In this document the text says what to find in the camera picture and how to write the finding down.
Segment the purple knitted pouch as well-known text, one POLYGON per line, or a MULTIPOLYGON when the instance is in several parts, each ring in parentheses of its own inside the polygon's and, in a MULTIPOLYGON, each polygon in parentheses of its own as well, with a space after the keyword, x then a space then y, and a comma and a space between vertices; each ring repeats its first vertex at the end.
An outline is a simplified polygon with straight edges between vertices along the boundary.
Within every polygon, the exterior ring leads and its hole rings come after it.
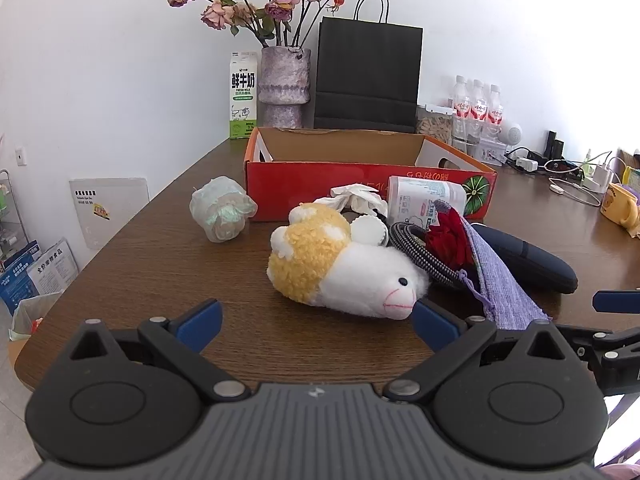
MULTIPOLYGON (((435 205, 437 212, 454 209, 442 200, 435 205)), ((475 266, 469 271, 450 269, 454 272, 454 285, 469 289, 483 304, 484 317, 500 330, 526 330, 536 318, 548 320, 548 315, 526 294, 498 255, 465 218, 460 216, 460 219, 471 244, 475 266)))

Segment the navy zipper case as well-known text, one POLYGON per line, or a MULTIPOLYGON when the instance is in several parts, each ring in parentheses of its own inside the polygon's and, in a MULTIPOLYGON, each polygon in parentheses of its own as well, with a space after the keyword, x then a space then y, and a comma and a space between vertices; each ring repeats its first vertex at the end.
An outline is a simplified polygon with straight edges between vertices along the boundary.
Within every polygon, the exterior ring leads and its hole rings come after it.
POLYGON ((524 288, 562 295, 572 294, 577 289, 575 271, 551 252, 483 223, 474 222, 472 227, 524 288))

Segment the red fabric item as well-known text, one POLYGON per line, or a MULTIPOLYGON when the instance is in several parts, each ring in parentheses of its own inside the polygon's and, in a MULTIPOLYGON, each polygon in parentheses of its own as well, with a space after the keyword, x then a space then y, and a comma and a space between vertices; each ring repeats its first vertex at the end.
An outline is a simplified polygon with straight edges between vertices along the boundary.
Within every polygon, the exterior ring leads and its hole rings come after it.
POLYGON ((439 211, 438 222, 426 231, 426 249, 451 270, 471 270, 475 266, 471 244, 457 211, 439 211))

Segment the green white roll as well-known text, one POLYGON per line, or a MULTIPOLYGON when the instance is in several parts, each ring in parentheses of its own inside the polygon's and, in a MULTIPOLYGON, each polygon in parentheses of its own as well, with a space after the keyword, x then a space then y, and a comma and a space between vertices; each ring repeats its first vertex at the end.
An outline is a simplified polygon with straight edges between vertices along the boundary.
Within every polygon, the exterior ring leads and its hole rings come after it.
POLYGON ((258 206, 238 182, 220 176, 192 193, 189 209, 210 242, 224 243, 243 231, 258 206))

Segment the cotton swab plastic jar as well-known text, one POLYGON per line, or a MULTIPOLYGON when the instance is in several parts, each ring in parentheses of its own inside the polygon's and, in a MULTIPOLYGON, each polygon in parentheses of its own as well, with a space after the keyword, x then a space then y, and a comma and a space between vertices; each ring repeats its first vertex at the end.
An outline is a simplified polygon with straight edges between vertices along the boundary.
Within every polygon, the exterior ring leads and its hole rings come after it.
POLYGON ((442 200, 464 214, 466 193, 461 184, 409 177, 388 179, 388 213, 390 223, 408 222, 426 229, 439 225, 435 203, 442 200))

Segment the yellow white plush sheep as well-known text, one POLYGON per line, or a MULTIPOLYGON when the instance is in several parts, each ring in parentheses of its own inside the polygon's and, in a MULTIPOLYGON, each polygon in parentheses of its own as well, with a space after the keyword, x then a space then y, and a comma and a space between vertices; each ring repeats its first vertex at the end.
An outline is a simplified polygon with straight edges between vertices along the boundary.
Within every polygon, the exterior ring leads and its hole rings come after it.
POLYGON ((366 318, 405 320, 430 280, 400 250, 357 242, 352 224, 318 203, 300 204, 270 236, 267 276, 282 296, 366 318))

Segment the yellow mug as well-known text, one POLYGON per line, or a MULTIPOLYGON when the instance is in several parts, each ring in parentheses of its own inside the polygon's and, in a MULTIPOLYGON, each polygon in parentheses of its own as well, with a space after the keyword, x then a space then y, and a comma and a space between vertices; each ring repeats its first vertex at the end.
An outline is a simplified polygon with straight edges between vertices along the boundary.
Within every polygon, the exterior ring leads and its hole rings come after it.
POLYGON ((631 231, 639 222, 638 198, 620 184, 610 183, 605 191, 600 213, 625 230, 631 231))

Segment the white lid under tissue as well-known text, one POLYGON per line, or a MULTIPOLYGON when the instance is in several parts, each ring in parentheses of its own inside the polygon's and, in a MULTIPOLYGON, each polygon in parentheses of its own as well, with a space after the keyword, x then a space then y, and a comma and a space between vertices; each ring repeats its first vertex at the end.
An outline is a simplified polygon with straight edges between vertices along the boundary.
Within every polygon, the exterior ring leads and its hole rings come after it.
POLYGON ((350 222, 350 236, 352 241, 371 246, 386 246, 388 243, 388 229, 378 217, 363 214, 350 222))

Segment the crumpled white tissue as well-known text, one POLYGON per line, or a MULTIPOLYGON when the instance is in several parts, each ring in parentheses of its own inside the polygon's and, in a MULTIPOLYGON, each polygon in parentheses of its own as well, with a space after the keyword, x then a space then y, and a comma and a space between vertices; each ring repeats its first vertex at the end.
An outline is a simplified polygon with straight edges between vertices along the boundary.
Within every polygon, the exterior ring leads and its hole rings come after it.
POLYGON ((314 202, 326 205, 338 212, 351 210, 356 214, 366 214, 367 216, 382 214, 386 217, 388 211, 388 203, 378 194, 378 190, 361 183, 331 188, 329 196, 317 198, 314 202))

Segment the white leaning board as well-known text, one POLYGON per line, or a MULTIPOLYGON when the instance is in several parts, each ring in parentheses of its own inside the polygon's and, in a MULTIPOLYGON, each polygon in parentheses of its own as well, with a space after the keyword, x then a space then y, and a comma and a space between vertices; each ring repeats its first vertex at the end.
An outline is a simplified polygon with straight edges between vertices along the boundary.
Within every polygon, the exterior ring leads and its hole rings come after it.
POLYGON ((100 250, 149 203, 145 178, 70 180, 78 222, 89 249, 100 250))

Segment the white power adapter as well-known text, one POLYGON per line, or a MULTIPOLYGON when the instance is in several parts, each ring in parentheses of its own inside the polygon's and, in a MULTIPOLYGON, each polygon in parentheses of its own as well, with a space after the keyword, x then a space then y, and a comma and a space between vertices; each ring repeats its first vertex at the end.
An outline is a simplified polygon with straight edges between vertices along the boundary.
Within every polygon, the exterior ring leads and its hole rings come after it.
POLYGON ((526 172, 535 172, 538 169, 538 162, 526 157, 519 157, 515 162, 515 166, 526 172))

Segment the black standing device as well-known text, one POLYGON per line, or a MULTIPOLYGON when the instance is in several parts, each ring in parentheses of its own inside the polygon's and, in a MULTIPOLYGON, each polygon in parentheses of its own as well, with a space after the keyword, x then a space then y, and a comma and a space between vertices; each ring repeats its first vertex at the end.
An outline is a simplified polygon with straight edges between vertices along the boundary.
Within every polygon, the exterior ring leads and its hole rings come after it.
POLYGON ((564 142, 558 138, 554 131, 549 130, 546 147, 544 148, 544 157, 546 159, 562 159, 563 150, 564 142))

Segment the blue white boxes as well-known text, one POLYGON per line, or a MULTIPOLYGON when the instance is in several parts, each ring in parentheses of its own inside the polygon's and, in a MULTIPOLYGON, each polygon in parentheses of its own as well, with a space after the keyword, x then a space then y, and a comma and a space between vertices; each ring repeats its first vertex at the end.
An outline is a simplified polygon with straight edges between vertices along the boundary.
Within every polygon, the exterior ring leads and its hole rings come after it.
POLYGON ((1 300, 13 314, 25 299, 62 292, 78 274, 76 259, 65 238, 47 250, 33 240, 1 272, 1 300))

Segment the red cardboard box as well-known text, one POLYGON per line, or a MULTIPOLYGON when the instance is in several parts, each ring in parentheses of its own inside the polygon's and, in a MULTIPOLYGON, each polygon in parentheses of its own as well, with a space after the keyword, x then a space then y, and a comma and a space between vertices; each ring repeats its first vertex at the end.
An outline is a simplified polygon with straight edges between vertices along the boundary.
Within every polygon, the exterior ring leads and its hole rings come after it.
POLYGON ((248 139, 245 188, 255 219, 283 222, 292 208, 364 184, 387 196, 388 179, 408 177, 457 183, 466 193, 464 215, 486 216, 497 173, 452 146, 417 133, 378 130, 260 127, 248 139))

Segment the white round speaker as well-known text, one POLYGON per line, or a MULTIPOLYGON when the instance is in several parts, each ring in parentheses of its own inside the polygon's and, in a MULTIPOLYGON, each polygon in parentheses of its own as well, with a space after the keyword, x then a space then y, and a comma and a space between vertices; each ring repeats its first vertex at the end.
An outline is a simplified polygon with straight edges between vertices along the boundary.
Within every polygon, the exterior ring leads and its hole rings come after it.
POLYGON ((502 122, 500 126, 500 132, 498 133, 498 139, 506 145, 517 146, 521 142, 522 127, 517 122, 502 122))

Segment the seed storage container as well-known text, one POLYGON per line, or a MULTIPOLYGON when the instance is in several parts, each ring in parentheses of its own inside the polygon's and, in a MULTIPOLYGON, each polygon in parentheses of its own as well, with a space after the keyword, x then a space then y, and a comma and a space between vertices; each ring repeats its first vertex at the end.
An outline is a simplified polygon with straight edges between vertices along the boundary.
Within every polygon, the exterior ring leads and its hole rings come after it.
POLYGON ((454 110, 451 107, 424 105, 416 108, 417 133, 450 144, 453 131, 454 110))

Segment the water bottle right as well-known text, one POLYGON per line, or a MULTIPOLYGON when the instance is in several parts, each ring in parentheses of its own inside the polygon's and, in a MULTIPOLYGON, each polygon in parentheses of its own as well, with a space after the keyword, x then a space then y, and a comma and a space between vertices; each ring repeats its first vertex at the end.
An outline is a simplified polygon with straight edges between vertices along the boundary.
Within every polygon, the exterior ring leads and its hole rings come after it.
POLYGON ((502 120, 503 106, 501 103, 500 88, 496 84, 492 84, 489 91, 484 129, 484 133, 489 139, 496 140, 498 138, 501 131, 502 120))

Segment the water bottle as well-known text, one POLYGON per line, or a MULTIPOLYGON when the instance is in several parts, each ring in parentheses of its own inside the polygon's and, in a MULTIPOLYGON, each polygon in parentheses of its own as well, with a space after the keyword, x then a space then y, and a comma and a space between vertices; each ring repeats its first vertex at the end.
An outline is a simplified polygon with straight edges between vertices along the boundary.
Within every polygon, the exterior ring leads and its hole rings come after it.
POLYGON ((484 121, 488 113, 487 101, 484 95, 484 84, 479 79, 475 79, 473 82, 470 103, 469 139, 472 143, 477 144, 480 142, 484 121))
POLYGON ((484 133, 489 139, 496 140, 498 138, 501 131, 502 120, 503 106, 501 103, 500 88, 496 84, 492 84, 489 91, 484 129, 484 133))
POLYGON ((452 107, 454 108, 454 132, 452 136, 456 140, 466 141, 468 140, 466 124, 468 123, 471 105, 468 88, 466 88, 466 79, 461 75, 456 76, 452 107))

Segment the water bottle left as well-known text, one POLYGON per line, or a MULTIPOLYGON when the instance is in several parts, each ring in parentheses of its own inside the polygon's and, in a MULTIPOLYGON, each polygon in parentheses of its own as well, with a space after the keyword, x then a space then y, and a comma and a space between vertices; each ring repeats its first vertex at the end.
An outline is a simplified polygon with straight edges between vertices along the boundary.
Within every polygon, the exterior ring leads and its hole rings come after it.
POLYGON ((456 76, 452 107, 454 108, 454 132, 452 136, 456 140, 466 141, 468 140, 466 124, 468 123, 471 105, 468 88, 466 88, 466 79, 461 75, 456 76))

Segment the water bottle middle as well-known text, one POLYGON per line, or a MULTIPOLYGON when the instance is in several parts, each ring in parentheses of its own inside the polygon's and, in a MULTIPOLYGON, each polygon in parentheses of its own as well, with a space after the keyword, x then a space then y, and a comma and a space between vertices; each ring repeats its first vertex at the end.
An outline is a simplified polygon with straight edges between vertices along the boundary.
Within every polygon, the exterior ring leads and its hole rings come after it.
POLYGON ((484 84, 479 79, 475 79, 473 82, 470 103, 469 139, 472 143, 477 144, 480 142, 484 121, 488 113, 487 101, 484 95, 484 84))

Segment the purple ceramic vase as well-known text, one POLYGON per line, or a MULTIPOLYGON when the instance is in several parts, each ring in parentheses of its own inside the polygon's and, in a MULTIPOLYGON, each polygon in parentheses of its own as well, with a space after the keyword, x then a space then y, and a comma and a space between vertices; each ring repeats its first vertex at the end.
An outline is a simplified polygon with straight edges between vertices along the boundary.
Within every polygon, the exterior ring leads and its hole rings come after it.
POLYGON ((263 48, 257 96, 264 126, 302 128, 303 107, 310 100, 310 50, 263 48))

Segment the black paper bag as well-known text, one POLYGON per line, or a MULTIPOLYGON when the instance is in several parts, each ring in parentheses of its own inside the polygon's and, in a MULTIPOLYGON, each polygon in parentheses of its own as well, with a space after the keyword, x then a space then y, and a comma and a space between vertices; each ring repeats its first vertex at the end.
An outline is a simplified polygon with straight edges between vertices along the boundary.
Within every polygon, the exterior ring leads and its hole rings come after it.
POLYGON ((423 30, 390 24, 390 0, 357 0, 319 26, 314 128, 414 133, 423 30))

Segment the milk carton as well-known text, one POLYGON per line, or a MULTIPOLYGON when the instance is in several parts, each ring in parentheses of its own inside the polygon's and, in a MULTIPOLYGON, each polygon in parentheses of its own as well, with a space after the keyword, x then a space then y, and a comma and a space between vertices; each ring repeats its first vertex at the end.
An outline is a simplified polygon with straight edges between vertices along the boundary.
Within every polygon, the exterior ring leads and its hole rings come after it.
POLYGON ((229 79, 229 138, 247 139, 257 125, 256 52, 233 52, 229 79))

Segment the dried pink roses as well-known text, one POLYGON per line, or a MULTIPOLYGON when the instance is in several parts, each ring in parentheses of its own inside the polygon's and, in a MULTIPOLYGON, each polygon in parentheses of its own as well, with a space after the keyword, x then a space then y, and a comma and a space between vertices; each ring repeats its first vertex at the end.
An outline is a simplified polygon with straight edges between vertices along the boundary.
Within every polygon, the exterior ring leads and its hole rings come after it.
MULTIPOLYGON (((198 0, 167 0, 168 6, 182 8, 198 0)), ((248 30, 266 47, 301 48, 323 12, 341 10, 345 0, 202 0, 206 7, 200 20, 215 30, 237 35, 248 30)))

